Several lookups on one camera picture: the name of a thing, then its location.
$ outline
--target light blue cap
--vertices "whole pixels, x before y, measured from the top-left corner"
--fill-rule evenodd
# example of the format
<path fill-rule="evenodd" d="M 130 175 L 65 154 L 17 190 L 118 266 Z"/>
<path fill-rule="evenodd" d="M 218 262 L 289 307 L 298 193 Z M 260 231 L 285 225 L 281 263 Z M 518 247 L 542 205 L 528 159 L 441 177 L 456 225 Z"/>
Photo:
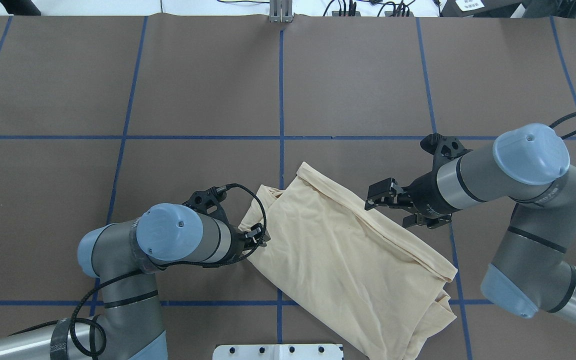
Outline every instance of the light blue cap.
<path fill-rule="evenodd" d="M 204 226 L 187 206 L 158 203 L 137 224 L 137 243 L 147 255 L 165 262 L 180 260 L 199 246 Z"/>
<path fill-rule="evenodd" d="M 166 330 L 128 360 L 168 360 Z"/>
<path fill-rule="evenodd" d="M 506 175 L 528 185 L 554 182 L 570 166 L 566 144 L 543 123 L 529 123 L 501 134 L 492 151 L 494 161 Z"/>
<path fill-rule="evenodd" d="M 481 293 L 494 305 L 524 319 L 534 317 L 539 310 L 539 307 L 493 264 L 488 264 L 486 276 L 481 283 Z"/>
<path fill-rule="evenodd" d="M 104 227 L 92 230 L 91 232 L 84 235 L 84 237 L 79 242 L 79 246 L 77 248 L 77 261 L 79 262 L 81 269 L 84 271 L 84 274 L 90 276 L 90 278 L 99 278 L 99 275 L 92 267 L 92 251 L 95 248 L 97 239 L 99 239 L 99 235 L 101 235 L 101 233 L 103 233 L 103 231 L 106 230 L 106 228 L 110 225 L 115 224 L 109 223 Z"/>

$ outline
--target metal bracket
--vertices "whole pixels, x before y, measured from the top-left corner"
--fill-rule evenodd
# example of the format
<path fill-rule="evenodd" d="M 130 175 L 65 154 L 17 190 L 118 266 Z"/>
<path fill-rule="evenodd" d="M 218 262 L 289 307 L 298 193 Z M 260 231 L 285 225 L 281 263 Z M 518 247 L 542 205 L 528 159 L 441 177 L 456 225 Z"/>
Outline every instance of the metal bracket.
<path fill-rule="evenodd" d="M 270 0 L 270 22 L 292 23 L 293 0 Z"/>
<path fill-rule="evenodd" d="M 212 360 L 343 360 L 340 344 L 220 345 Z"/>

